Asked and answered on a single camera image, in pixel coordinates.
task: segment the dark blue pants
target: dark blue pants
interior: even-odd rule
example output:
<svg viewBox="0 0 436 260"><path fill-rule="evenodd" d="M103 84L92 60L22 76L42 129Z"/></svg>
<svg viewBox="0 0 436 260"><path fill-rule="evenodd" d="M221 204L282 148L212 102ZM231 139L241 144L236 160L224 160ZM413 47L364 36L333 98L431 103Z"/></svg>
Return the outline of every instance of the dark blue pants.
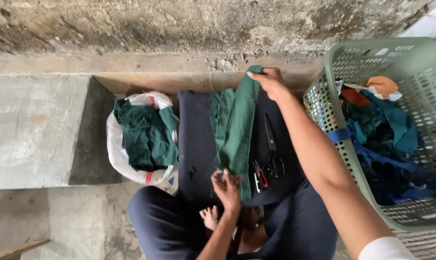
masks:
<svg viewBox="0 0 436 260"><path fill-rule="evenodd" d="M195 259L207 243L199 213L157 187L137 191L128 215L149 260ZM260 251L230 259L332 259L337 229L307 181L281 202L265 205L263 223L269 241Z"/></svg>

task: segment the plastic basket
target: plastic basket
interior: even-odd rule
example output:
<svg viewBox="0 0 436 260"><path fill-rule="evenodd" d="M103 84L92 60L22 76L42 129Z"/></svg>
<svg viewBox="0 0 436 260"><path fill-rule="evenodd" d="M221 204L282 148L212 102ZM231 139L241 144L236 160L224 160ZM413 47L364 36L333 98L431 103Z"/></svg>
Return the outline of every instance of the plastic basket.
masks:
<svg viewBox="0 0 436 260"><path fill-rule="evenodd" d="M303 96L307 113L326 133L346 127L335 78L345 83L385 76L399 86L402 109L413 115L425 147L413 160L436 172L436 41L430 38L350 40L335 45L324 69ZM418 232L436 229L436 197L380 206L371 193L350 140L335 144L361 192L388 226Z"/></svg>

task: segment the white plastic bag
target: white plastic bag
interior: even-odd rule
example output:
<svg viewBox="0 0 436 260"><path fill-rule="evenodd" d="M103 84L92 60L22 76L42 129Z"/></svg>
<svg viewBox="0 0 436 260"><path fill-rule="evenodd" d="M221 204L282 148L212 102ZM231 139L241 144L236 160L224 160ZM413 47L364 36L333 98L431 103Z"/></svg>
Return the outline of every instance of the white plastic bag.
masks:
<svg viewBox="0 0 436 260"><path fill-rule="evenodd" d="M143 94L134 94L126 99L130 100L132 105L152 105L155 109L163 109L172 106L170 98L159 92L148 92ZM171 133L171 138L175 144L178 143L176 129ZM117 119L112 112L107 119L107 151L109 161L112 167L120 174L146 185L158 185L168 179L169 175L178 170L177 166L169 165L166 170L157 170L154 172L136 171L128 164L127 151L122 147L123 132Z"/></svg>

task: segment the green fabric strip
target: green fabric strip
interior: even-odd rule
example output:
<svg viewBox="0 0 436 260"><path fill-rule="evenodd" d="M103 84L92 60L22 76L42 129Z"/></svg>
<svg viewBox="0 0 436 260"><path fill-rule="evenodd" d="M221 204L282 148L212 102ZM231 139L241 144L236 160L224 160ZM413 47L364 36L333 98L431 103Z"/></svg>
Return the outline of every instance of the green fabric strip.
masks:
<svg viewBox="0 0 436 260"><path fill-rule="evenodd" d="M248 71L260 74L260 65ZM228 168L232 175L243 174L241 200L252 198L249 181L250 139L255 116L259 82L244 74L236 91L227 89L210 94L210 124L217 147L219 168Z"/></svg>
<svg viewBox="0 0 436 260"><path fill-rule="evenodd" d="M131 105L117 100L114 116L121 125L128 163L135 170L147 172L178 164L178 147L171 133L179 118L169 106L156 111L150 105Z"/></svg>

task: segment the red stripe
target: red stripe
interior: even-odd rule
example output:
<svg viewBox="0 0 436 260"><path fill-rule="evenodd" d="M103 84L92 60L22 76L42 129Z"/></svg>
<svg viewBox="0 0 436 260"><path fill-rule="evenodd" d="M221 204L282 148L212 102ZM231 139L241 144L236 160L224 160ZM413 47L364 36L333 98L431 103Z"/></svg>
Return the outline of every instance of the red stripe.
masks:
<svg viewBox="0 0 436 260"><path fill-rule="evenodd" d="M154 97L153 96L149 96L149 99L152 102L152 106L156 106L156 100L154 99Z"/></svg>
<svg viewBox="0 0 436 260"><path fill-rule="evenodd" d="M149 185L151 183L151 177L152 177L153 173L154 172L150 172L150 173L147 174L146 185Z"/></svg>

